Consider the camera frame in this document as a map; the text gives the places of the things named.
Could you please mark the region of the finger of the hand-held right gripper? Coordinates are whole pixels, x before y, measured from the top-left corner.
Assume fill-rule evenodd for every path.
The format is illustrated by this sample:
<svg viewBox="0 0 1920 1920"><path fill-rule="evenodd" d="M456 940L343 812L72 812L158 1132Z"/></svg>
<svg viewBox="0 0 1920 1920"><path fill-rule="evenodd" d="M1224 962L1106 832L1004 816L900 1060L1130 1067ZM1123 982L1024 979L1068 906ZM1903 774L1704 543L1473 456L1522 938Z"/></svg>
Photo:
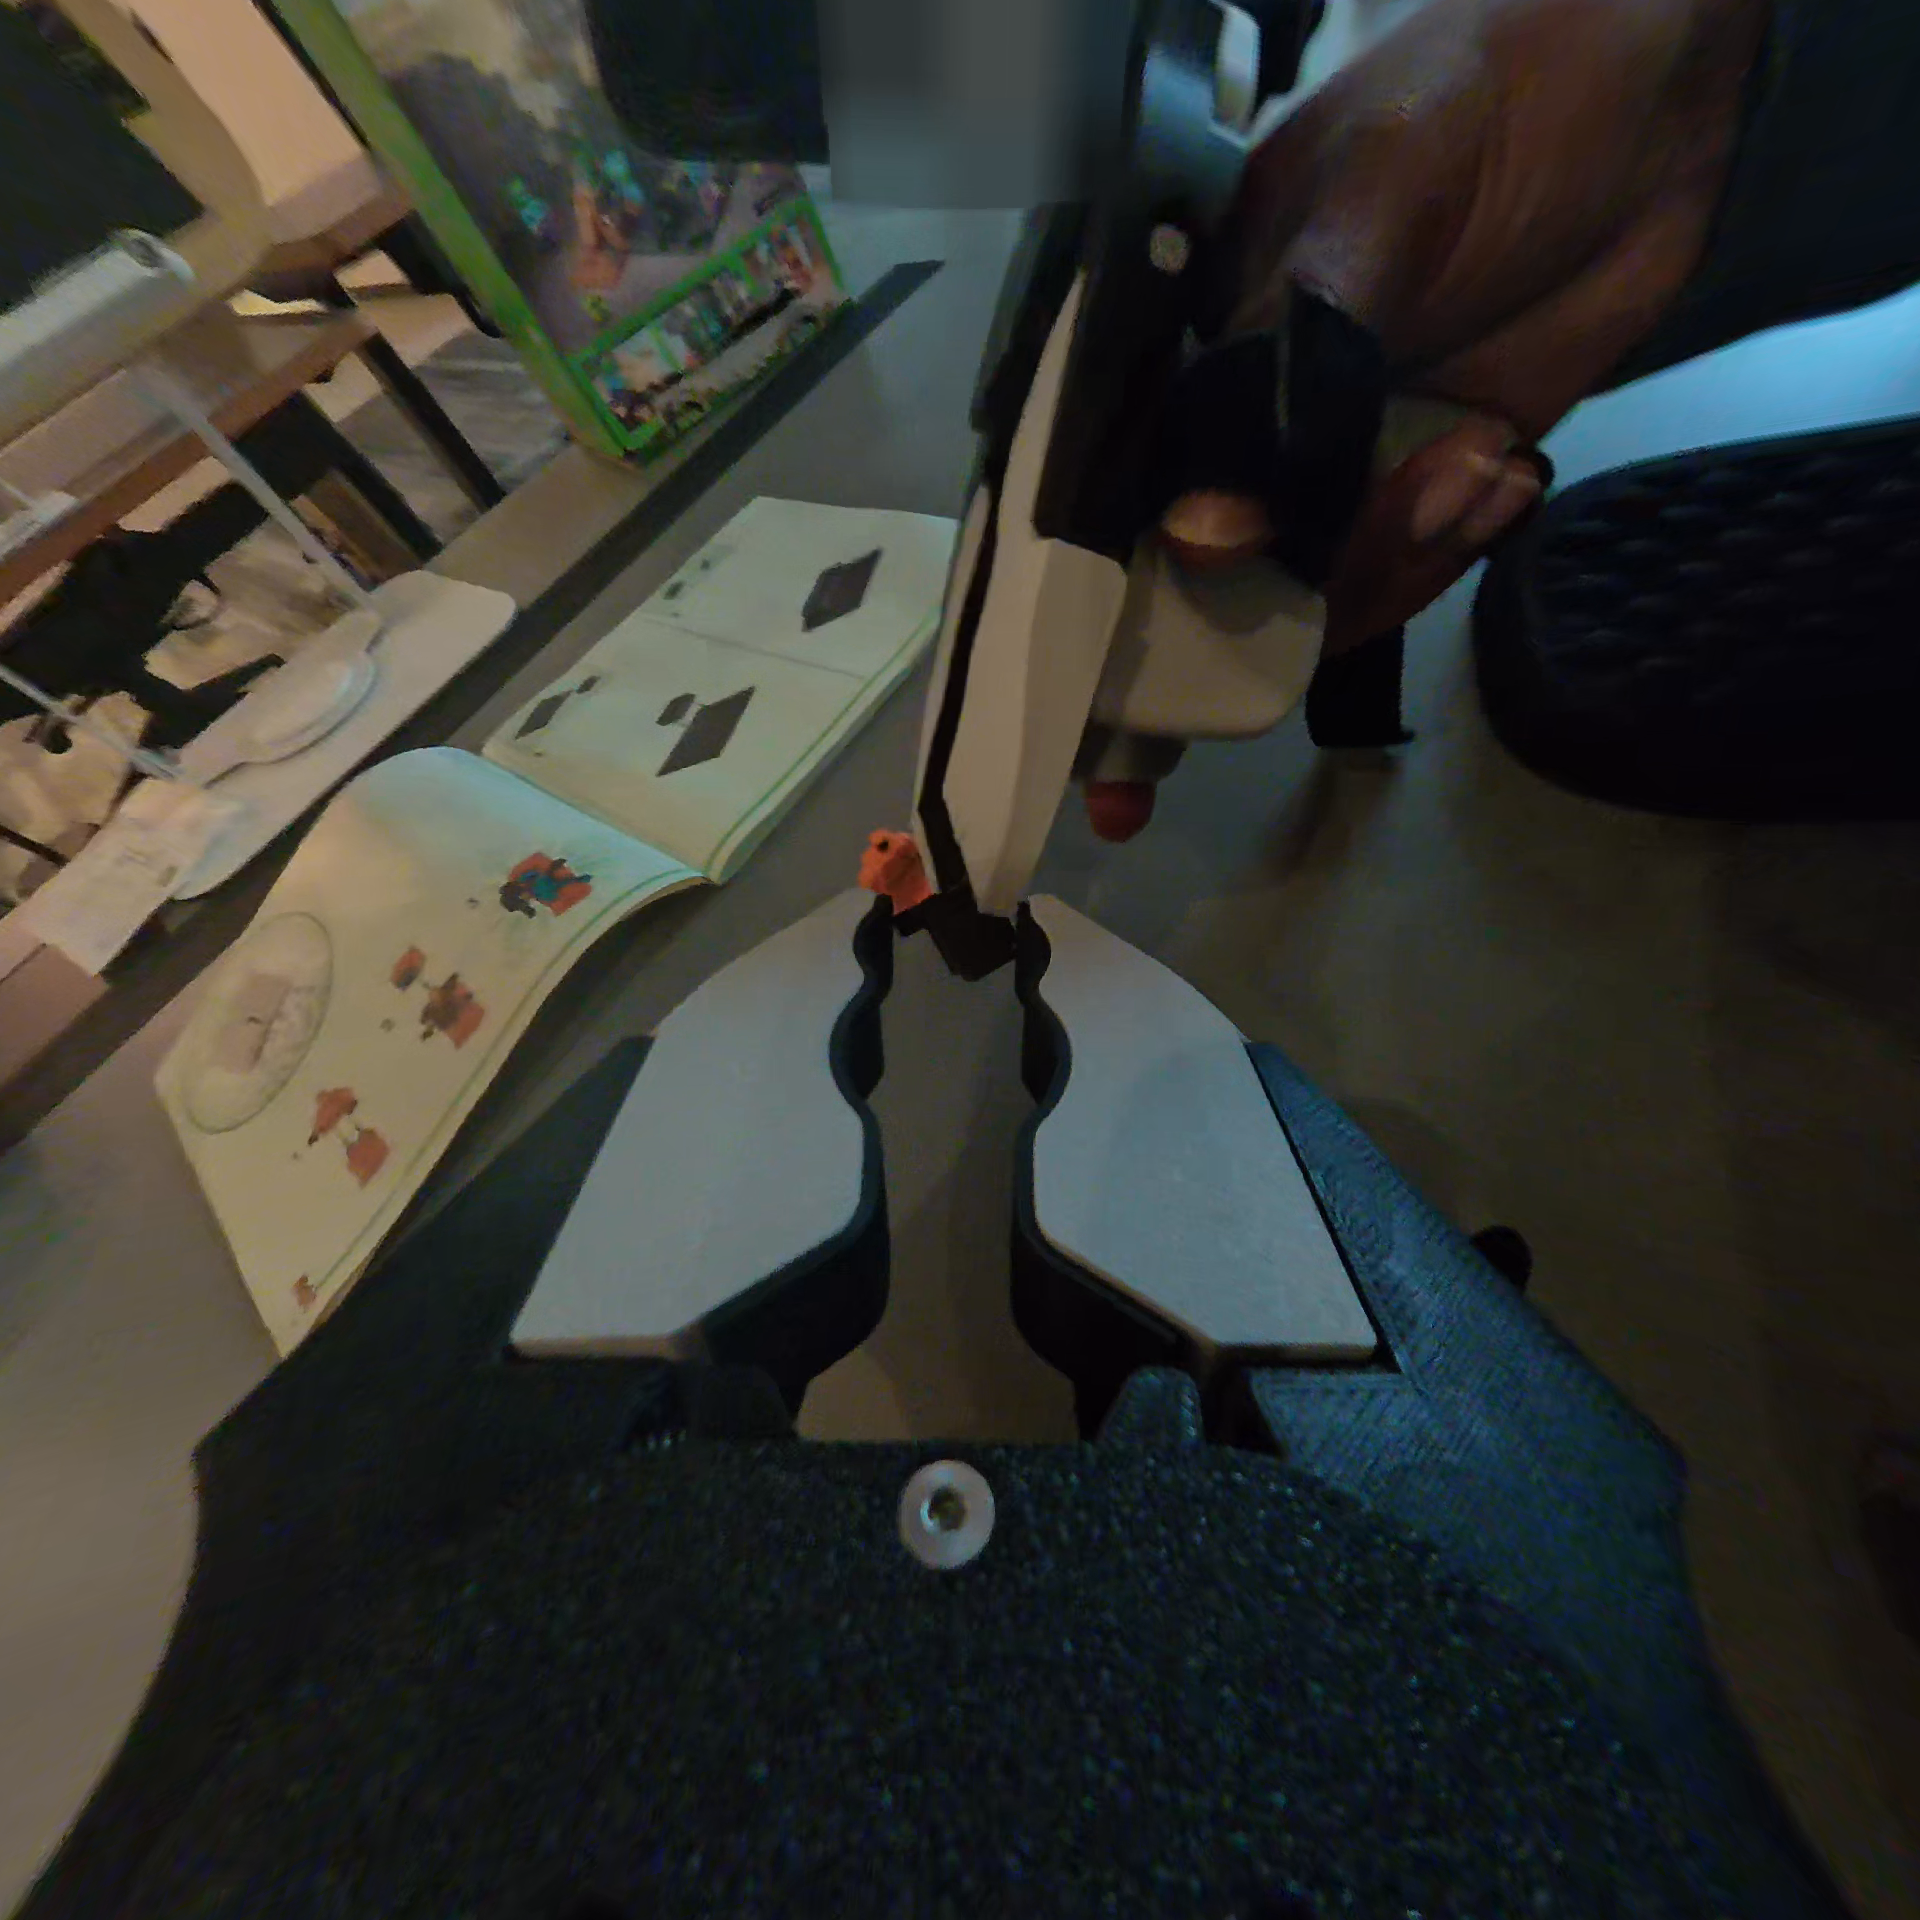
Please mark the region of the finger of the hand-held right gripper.
<svg viewBox="0 0 1920 1920"><path fill-rule="evenodd" d="M1040 864L1113 644L1128 567L1038 528L1087 300L1078 273L1009 426L982 462L953 548L916 766L916 832L934 921L1009 921Z"/></svg>

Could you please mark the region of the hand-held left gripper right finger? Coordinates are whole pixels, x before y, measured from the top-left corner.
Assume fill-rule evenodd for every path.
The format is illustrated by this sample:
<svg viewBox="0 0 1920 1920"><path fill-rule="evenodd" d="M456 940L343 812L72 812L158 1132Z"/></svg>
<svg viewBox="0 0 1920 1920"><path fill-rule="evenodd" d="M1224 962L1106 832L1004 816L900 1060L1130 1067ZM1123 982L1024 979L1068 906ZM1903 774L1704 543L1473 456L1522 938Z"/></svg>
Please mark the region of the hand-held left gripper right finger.
<svg viewBox="0 0 1920 1920"><path fill-rule="evenodd" d="M1364 1366L1378 1331L1238 1022L1057 897L1022 906L1024 1228L1202 1366Z"/></svg>

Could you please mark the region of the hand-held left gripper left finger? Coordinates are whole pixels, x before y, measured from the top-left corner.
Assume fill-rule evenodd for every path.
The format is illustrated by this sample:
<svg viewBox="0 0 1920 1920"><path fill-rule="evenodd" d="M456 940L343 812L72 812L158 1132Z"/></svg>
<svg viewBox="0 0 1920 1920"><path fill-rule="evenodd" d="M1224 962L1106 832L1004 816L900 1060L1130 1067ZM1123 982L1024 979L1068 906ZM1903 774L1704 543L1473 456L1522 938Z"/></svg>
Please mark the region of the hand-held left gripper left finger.
<svg viewBox="0 0 1920 1920"><path fill-rule="evenodd" d="M715 1354L880 1225L895 912L832 897L651 1035L513 1327L521 1359Z"/></svg>

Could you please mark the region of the white instruction booklet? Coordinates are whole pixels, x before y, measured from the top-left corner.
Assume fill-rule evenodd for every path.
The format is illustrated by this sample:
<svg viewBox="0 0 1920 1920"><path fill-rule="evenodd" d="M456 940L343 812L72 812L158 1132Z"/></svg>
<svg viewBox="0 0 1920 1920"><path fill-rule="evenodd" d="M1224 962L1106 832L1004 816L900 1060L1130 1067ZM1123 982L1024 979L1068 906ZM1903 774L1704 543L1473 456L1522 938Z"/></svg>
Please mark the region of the white instruction booklet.
<svg viewBox="0 0 1920 1920"><path fill-rule="evenodd" d="M759 496L475 750L351 780L156 1091L278 1355L622 921L727 882L940 633L950 516Z"/></svg>

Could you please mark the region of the green toy brick box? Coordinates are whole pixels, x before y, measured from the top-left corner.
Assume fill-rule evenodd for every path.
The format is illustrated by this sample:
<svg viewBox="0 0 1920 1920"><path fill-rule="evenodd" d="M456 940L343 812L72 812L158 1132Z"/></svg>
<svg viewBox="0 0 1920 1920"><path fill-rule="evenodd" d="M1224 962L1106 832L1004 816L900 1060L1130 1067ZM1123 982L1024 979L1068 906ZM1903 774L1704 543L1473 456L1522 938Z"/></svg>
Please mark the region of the green toy brick box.
<svg viewBox="0 0 1920 1920"><path fill-rule="evenodd" d="M635 144L586 6L273 6L575 438L649 462L848 304L798 168Z"/></svg>

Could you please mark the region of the person's right hand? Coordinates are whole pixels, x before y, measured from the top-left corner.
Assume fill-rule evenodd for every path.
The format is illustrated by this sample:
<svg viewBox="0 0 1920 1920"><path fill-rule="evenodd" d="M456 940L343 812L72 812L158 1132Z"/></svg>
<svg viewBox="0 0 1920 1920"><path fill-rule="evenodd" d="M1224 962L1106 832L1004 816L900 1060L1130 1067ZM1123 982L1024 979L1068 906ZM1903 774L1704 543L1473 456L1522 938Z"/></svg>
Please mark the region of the person's right hand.
<svg viewBox="0 0 1920 1920"><path fill-rule="evenodd" d="M1680 300L1772 18L1426 6L1249 158L1158 526L1188 572L1303 572L1316 747L1408 744L1407 625L1538 511L1545 438Z"/></svg>

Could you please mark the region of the white paper leaflet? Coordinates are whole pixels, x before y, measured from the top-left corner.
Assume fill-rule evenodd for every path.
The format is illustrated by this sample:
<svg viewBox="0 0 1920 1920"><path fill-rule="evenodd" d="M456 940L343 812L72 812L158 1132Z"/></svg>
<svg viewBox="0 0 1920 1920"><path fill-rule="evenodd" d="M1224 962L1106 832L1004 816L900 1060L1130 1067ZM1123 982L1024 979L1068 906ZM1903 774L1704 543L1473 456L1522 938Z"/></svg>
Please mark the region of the white paper leaflet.
<svg viewBox="0 0 1920 1920"><path fill-rule="evenodd" d="M102 976L153 921L219 831L225 808L204 790L147 780L4 926Z"/></svg>

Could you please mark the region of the wooden table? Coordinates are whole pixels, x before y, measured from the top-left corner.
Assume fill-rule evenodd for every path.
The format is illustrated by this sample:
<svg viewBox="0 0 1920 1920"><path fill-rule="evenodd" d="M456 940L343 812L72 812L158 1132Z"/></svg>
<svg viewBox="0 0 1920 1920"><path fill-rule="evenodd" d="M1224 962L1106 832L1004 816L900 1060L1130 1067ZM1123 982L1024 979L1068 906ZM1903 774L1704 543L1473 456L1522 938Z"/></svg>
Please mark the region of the wooden table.
<svg viewBox="0 0 1920 1920"><path fill-rule="evenodd" d="M270 230L240 290L275 300L273 314L240 316L201 279L188 290L192 307L150 314L161 329L111 338L97 328L78 351L4 370L4 506L27 516L47 496L67 498L57 516L4 539L8 603L208 457L151 383L191 399L228 442L279 416L313 438L321 412L306 391L359 361L475 511L504 500L497 471L343 283L359 256L392 254L396 233L419 230L403 191L374 161L356 161L270 209Z"/></svg>

